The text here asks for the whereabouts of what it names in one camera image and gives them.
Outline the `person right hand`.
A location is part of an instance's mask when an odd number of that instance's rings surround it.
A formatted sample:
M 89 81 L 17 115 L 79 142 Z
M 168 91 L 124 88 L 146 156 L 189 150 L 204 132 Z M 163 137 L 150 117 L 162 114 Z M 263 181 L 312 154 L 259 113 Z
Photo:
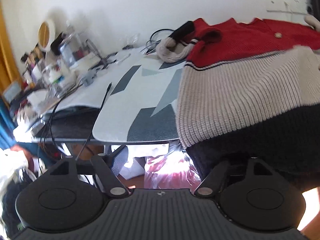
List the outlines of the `person right hand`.
M 306 15 L 304 16 L 304 21 L 313 27 L 317 32 L 320 32 L 320 22 L 312 15 Z

